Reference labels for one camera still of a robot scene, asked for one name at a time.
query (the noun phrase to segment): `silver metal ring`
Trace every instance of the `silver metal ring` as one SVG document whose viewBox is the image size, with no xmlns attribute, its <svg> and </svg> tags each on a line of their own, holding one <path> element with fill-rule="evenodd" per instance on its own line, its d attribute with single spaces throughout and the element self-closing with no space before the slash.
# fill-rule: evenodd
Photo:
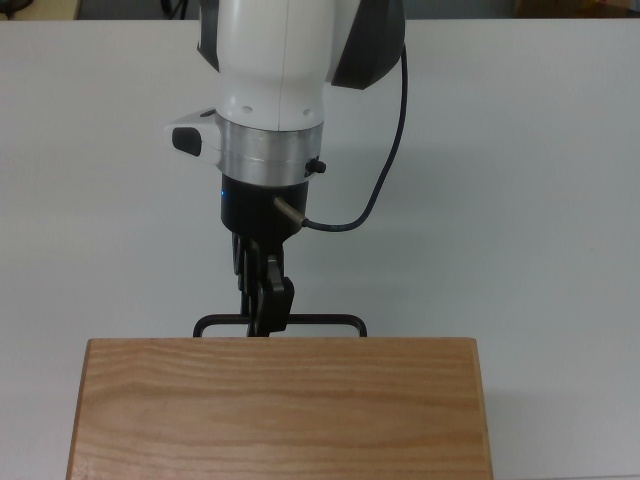
<svg viewBox="0 0 640 480">
<path fill-rule="evenodd" d="M 240 182 L 265 187 L 309 180 L 305 165 L 320 155 L 322 125 L 306 130 L 258 130 L 230 122 L 216 113 L 222 136 L 220 171 Z"/>
</svg>

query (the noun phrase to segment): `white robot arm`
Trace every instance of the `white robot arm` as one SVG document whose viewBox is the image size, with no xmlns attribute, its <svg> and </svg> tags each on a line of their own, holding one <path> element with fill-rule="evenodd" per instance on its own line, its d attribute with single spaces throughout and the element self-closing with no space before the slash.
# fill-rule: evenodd
<svg viewBox="0 0 640 480">
<path fill-rule="evenodd" d="M 241 316 L 250 336 L 268 336 L 290 320 L 283 242 L 304 223 L 308 180 L 326 168 L 324 84 L 367 88 L 402 55 L 406 94 L 404 8 L 402 0 L 201 0 L 200 21 L 199 50 L 219 72 L 219 103 L 169 125 L 166 138 L 222 172 Z M 403 95 L 391 160 L 405 107 Z"/>
</svg>

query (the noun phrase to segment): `black cable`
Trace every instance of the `black cable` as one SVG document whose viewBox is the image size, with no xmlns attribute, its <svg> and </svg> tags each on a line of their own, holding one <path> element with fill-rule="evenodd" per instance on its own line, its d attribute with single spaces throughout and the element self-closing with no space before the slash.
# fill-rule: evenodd
<svg viewBox="0 0 640 480">
<path fill-rule="evenodd" d="M 180 0 L 176 6 L 174 7 L 173 11 L 170 12 L 169 14 L 169 20 L 173 20 L 174 17 L 176 16 L 176 14 L 178 13 L 178 10 L 180 10 L 180 7 L 182 7 L 182 11 L 180 12 L 180 20 L 184 20 L 186 15 L 187 15 L 187 6 L 189 5 L 189 0 Z"/>
<path fill-rule="evenodd" d="M 408 96 L 408 84 L 409 79 L 407 75 L 407 49 L 405 46 L 402 47 L 402 54 L 400 55 L 401 66 L 402 66 L 402 98 L 400 100 L 400 117 L 398 118 L 398 127 L 396 129 L 396 136 L 393 139 L 393 145 L 391 146 L 391 151 L 389 152 L 389 156 L 387 157 L 387 161 L 380 172 L 380 176 L 378 177 L 378 181 L 376 182 L 376 186 L 373 188 L 373 192 L 371 192 L 371 197 L 369 198 L 369 203 L 362 212 L 362 215 L 358 217 L 357 220 L 351 223 L 345 223 L 343 225 L 330 225 L 326 223 L 318 223 L 305 218 L 302 220 L 302 226 L 310 228 L 312 230 L 320 230 L 323 232 L 348 232 L 350 230 L 355 230 L 360 225 L 362 225 L 365 220 L 369 217 L 369 214 L 373 210 L 374 205 L 376 204 L 376 200 L 378 199 L 378 195 L 380 194 L 380 190 L 382 190 L 382 185 L 384 184 L 385 179 L 387 178 L 387 174 L 391 169 L 391 165 L 393 165 L 393 161 L 396 158 L 396 154 L 398 153 L 398 147 L 400 146 L 400 140 L 402 139 L 402 132 L 404 130 L 404 121 L 407 116 L 407 96 Z"/>
</svg>

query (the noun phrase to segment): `cable connector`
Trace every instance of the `cable connector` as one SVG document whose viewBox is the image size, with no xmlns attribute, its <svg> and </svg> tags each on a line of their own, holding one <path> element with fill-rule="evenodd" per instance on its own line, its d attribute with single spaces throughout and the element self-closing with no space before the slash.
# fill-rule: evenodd
<svg viewBox="0 0 640 480">
<path fill-rule="evenodd" d="M 296 225 L 300 225 L 300 227 L 303 226 L 304 221 L 307 219 L 307 217 L 289 205 L 282 197 L 274 198 L 273 205 L 287 218 L 293 220 Z"/>
</svg>

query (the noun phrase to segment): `white table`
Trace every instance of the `white table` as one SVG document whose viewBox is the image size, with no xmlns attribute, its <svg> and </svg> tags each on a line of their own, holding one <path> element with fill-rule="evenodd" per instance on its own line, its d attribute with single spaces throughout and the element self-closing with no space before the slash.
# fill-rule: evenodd
<svg viewBox="0 0 640 480">
<path fill-rule="evenodd" d="M 64 475 L 88 338 L 188 336 L 238 308 L 220 175 L 162 144 L 216 103 L 197 37 L 0 27 L 2 479 Z M 497 479 L 640 474 L 639 42 L 633 20 L 410 23 L 373 216 L 286 244 L 298 312 L 478 339 Z M 327 88 L 311 218 L 360 212 L 399 87 Z"/>
</svg>

